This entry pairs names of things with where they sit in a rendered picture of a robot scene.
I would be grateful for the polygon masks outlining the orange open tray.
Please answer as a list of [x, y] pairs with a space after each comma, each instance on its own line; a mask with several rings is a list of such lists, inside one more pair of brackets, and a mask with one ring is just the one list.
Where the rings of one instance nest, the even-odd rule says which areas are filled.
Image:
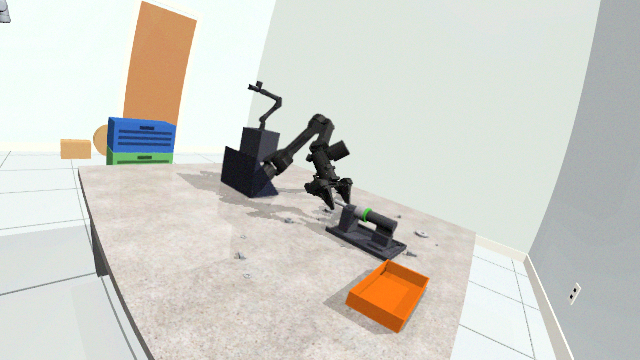
[[399, 333], [428, 280], [387, 259], [349, 291], [345, 304]]

